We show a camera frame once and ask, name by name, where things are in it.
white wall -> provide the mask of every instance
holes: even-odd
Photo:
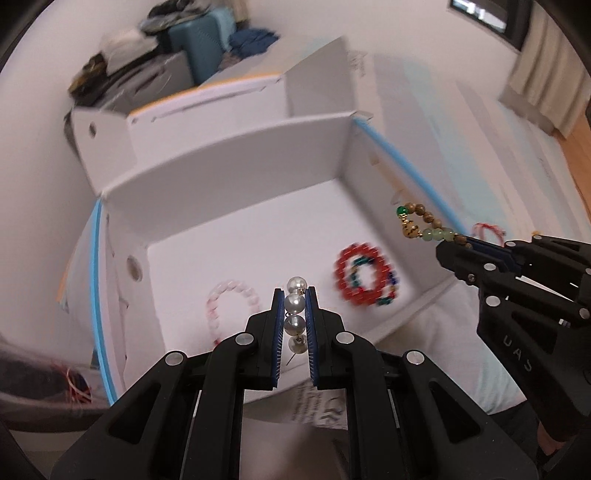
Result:
[[[253,25],[280,34],[333,37],[351,47],[421,60],[497,97],[517,52],[449,0],[249,0]]]
[[[101,36],[146,16],[156,0],[55,0],[0,73],[0,335],[76,357],[55,298],[94,202],[63,136],[67,88]]]

striped bedsheet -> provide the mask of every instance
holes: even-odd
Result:
[[[591,242],[558,142],[496,99],[411,60],[352,52],[362,111],[454,208],[467,229],[500,226]]]

window frame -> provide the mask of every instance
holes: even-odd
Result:
[[[525,37],[530,29],[530,16],[532,9],[532,0],[508,0],[507,1],[507,21],[506,29],[504,32],[498,31],[493,26],[483,22],[478,17],[469,14],[465,10],[456,7],[453,4],[454,0],[449,0],[449,9],[454,12],[461,13],[464,17],[471,19],[472,21],[482,25],[487,30],[493,32],[495,35],[501,37],[503,40],[508,42],[510,45],[521,51]],[[488,0],[489,2],[496,3],[495,0]]]

silver screw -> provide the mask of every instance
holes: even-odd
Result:
[[[166,356],[166,364],[174,367],[175,365],[179,365],[183,363],[183,354],[179,352],[171,352]]]
[[[425,361],[425,356],[421,352],[413,350],[412,352],[407,353],[407,360],[413,365],[420,365]]]
[[[241,333],[236,337],[236,343],[238,345],[250,345],[255,341],[255,338],[250,333]]]
[[[348,345],[350,343],[353,343],[353,340],[355,340],[355,337],[352,333],[340,332],[340,333],[336,334],[336,341],[339,343],[342,343],[344,345]]]
[[[498,307],[501,304],[501,299],[494,295],[487,297],[485,301],[489,307]]]

light green bead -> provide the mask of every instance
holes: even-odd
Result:
[[[430,228],[425,228],[425,230],[423,230],[423,240],[426,242],[433,240],[433,230]]]
[[[443,239],[446,242],[453,242],[454,231],[451,228],[443,229]]]
[[[435,240],[436,242],[440,242],[441,240],[443,240],[443,230],[441,230],[440,228],[436,228],[433,231],[433,240]]]

